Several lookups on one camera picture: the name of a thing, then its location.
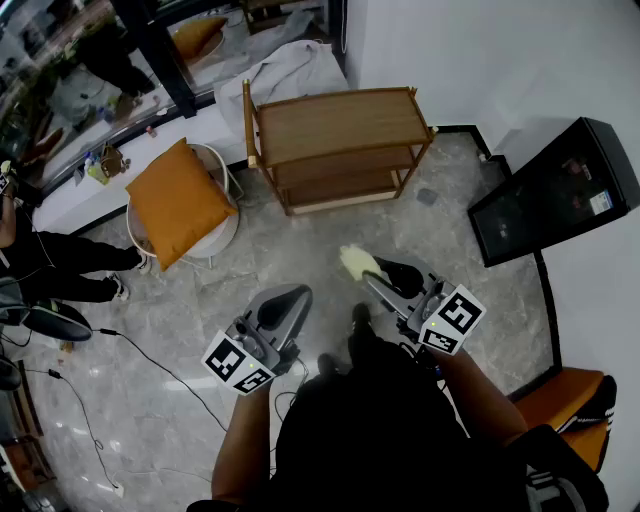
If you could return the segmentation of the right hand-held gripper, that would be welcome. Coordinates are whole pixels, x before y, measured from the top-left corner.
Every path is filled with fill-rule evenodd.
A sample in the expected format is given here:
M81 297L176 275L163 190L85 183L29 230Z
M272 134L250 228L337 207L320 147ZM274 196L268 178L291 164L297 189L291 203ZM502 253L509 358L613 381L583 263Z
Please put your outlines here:
M400 261L374 257L383 276L365 271L363 281L390 311L406 320L417 342L454 356L486 314L486 308L463 285L439 279L417 258Z

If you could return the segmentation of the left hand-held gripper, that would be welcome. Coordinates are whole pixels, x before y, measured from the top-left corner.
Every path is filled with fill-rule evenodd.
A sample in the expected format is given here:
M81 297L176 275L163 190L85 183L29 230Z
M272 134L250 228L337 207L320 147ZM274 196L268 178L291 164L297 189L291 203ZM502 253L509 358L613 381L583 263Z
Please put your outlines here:
M300 350L294 339L312 302L313 293L305 284L284 284L261 291L247 306L246 319L236 317L226 331L216 333L202 364L220 384L239 395L249 395L270 384L297 360Z

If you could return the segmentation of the pale yellow cloth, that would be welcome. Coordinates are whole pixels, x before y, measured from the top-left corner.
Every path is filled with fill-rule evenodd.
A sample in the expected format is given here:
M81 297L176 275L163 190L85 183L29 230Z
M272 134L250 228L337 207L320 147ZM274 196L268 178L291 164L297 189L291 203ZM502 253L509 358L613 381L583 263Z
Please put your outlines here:
M382 276L382 269L375 258L364 249L351 244L340 248L340 260L352 278L361 281L366 272Z

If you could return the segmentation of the wooden three-tier shelf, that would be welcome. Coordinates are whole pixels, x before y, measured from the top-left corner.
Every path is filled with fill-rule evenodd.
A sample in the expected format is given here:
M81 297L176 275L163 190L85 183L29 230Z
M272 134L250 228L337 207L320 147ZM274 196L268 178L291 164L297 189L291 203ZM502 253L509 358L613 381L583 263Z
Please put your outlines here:
M416 93L360 89L257 105L245 80L247 162L288 216L397 199L436 134Z

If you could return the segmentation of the person's right forearm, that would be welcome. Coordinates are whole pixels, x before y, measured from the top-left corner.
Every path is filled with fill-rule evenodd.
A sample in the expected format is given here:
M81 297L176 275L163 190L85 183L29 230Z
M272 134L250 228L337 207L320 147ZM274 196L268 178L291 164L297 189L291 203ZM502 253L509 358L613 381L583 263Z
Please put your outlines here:
M507 446L528 431L516 406L491 382L472 357L431 350L460 418L472 438Z

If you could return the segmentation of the person's left forearm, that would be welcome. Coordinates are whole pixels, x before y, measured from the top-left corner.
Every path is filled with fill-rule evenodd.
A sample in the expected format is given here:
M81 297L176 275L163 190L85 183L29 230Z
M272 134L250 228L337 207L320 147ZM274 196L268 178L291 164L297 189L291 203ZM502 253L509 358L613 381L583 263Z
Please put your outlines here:
M216 459L212 498L235 505L254 503L270 479L270 384L236 400Z

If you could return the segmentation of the black glass-door cabinet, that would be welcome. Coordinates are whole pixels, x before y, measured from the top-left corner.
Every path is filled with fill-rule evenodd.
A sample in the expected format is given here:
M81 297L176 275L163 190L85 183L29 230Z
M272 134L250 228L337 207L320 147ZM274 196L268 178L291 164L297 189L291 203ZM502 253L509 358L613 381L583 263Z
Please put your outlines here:
M564 242L640 207L640 182L614 128L581 117L471 206L484 265Z

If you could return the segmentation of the white round chair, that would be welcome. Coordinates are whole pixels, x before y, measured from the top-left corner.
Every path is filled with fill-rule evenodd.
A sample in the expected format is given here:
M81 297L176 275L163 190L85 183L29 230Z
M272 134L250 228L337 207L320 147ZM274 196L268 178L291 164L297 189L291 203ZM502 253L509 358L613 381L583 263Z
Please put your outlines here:
M223 189L232 206L237 209L237 213L235 215L228 218L216 229L197 242L179 260L187 257L196 259L212 259L214 255L220 253L231 243L236 234L240 217L237 201L244 196L244 191L237 179L229 171L228 166L223 161L221 155L213 147L198 143L188 143L188 145L204 163L206 170L209 172L211 177L216 180L217 184ZM149 240L149 235L139 219L134 206L131 204L130 197L127 205L126 219L127 229L133 243L143 253L157 259L155 250Z

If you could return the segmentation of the orange cushion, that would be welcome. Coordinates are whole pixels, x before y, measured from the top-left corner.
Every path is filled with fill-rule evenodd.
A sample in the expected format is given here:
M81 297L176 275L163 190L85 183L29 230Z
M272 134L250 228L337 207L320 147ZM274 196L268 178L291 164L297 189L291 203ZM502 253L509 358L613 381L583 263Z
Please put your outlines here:
M222 37L226 17L202 18L183 24L173 34L172 40L184 60L197 58L211 40Z
M163 271L237 213L184 138L154 159L126 190Z

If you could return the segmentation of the person's black clothing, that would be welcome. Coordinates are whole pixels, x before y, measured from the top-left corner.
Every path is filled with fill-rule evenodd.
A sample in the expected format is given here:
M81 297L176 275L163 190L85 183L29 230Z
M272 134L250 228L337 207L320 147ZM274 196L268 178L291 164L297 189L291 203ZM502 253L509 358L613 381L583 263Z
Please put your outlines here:
M248 505L186 512L607 512L597 474L551 427L507 446L472 438L439 387L373 330L348 340L351 370L304 384L277 437L270 479Z

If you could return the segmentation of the orange bench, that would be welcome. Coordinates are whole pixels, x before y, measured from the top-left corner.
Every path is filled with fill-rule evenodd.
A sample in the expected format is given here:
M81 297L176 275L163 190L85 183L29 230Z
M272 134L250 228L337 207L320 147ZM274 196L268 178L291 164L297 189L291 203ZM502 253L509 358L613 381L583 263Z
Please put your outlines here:
M603 377L600 371L564 368L537 389L515 402L529 427L547 424L555 431L590 399ZM574 451L599 472L610 439L604 424L578 432L558 433Z

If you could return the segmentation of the black padded seat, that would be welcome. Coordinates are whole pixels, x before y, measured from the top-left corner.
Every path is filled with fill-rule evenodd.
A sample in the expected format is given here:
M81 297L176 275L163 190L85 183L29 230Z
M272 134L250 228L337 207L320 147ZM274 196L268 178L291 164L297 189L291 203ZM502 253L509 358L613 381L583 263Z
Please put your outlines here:
M22 324L36 333L67 342L88 341L93 334L89 322L79 311L57 301L34 305Z

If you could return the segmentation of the brown bag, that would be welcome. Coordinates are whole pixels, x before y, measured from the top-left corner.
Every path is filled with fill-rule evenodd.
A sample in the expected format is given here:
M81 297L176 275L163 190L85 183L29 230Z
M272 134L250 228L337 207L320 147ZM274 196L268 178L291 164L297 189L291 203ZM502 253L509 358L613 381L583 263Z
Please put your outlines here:
M127 164L122 153L117 148L106 144L100 156L100 167L103 174L111 179L118 174L124 173L127 169Z

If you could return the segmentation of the black white-striped garment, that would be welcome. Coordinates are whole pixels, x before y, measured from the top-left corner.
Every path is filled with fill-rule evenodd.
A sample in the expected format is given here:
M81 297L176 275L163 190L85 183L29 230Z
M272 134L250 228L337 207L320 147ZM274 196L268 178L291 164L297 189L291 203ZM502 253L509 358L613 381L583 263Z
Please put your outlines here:
M556 429L558 433L578 432L604 424L611 429L617 398L617 384L612 376L606 375L594 395L577 412Z

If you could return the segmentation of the black window frame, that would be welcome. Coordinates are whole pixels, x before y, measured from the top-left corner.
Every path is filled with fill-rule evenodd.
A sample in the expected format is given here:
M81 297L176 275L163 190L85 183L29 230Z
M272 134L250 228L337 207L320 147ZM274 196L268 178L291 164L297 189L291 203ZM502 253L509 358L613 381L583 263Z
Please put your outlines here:
M343 73L344 0L111 0L142 55L183 114L281 46L299 40L329 44ZM226 17L222 37L184 60L172 40L183 24Z

